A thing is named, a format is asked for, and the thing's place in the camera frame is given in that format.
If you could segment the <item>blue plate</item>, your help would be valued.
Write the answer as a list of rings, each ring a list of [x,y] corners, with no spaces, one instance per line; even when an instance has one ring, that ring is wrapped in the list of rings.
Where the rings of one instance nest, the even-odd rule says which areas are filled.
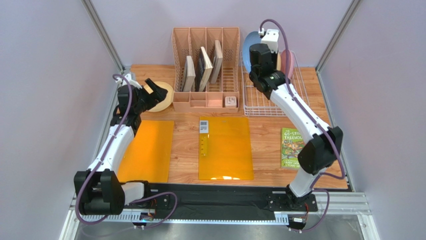
[[[250,47],[254,44],[259,44],[261,38],[257,31],[250,32],[244,39],[242,45],[242,61],[245,67],[245,70],[249,73],[251,71],[251,61],[250,61]]]

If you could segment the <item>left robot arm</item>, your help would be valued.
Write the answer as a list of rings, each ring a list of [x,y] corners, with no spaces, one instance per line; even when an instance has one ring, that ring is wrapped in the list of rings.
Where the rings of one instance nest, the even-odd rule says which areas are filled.
[[[119,215],[126,205],[141,200],[147,182],[130,180],[121,183],[118,168],[141,124],[141,114],[162,103],[168,90],[151,79],[145,86],[119,74],[114,75],[119,87],[108,137],[91,165],[74,175],[76,207],[80,216]]]

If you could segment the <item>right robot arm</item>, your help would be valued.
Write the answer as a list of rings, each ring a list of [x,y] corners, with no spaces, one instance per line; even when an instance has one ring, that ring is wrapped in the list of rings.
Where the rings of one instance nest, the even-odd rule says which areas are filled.
[[[276,69],[267,44],[251,45],[249,57],[249,78],[253,85],[286,114],[305,143],[297,156],[300,167],[286,187],[284,199],[291,209],[303,207],[318,179],[339,160],[343,131],[321,120],[295,93],[288,76]]]

